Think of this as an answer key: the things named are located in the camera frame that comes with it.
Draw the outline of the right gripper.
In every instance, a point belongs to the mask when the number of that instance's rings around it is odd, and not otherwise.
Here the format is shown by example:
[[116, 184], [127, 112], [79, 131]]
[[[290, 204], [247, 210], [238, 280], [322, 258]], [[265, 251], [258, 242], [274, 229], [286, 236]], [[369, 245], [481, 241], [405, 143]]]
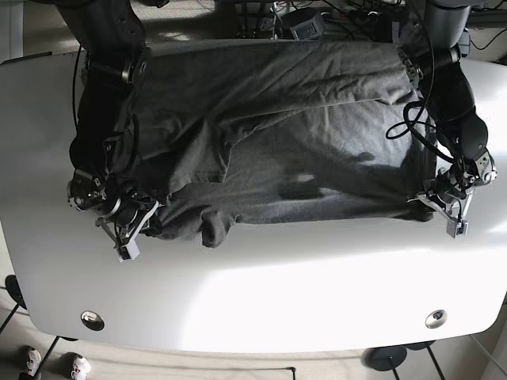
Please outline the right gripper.
[[113, 249], [120, 263], [139, 256], [135, 240], [142, 230], [150, 226], [158, 207], [159, 202], [152, 198], [117, 198], [97, 209], [95, 225], [113, 241]]

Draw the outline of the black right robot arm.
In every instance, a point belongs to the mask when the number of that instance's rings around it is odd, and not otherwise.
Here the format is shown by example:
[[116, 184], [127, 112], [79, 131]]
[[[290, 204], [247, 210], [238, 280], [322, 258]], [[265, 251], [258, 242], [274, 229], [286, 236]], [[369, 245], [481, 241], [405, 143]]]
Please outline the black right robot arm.
[[139, 141], [132, 108], [152, 58], [145, 30], [129, 1], [57, 1], [55, 7], [87, 53], [86, 84], [73, 101], [67, 200], [97, 215], [119, 261], [134, 260], [135, 240], [159, 206], [128, 177]]

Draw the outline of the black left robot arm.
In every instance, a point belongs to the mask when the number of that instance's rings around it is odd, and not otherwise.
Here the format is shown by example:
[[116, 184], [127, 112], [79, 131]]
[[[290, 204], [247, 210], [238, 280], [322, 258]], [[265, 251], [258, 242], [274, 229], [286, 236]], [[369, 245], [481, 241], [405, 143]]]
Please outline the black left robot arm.
[[461, 65], [459, 38], [471, 13], [471, 1], [427, 1], [413, 10], [427, 50], [409, 57], [419, 101], [403, 113], [406, 130], [427, 150], [449, 164], [428, 179], [414, 198], [447, 220], [447, 232], [466, 234], [467, 212], [475, 188], [491, 184], [497, 168], [487, 149], [488, 128], [477, 115], [475, 97]]

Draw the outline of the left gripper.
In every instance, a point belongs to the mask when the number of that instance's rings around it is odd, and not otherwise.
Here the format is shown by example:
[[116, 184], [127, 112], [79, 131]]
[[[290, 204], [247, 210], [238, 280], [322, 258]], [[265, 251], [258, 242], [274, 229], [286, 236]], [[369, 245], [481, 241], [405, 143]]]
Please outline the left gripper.
[[467, 212], [473, 197], [472, 189], [462, 189], [457, 182], [436, 177], [424, 183], [424, 191], [407, 202], [420, 202], [447, 220], [446, 231], [452, 238], [465, 236], [468, 230]]

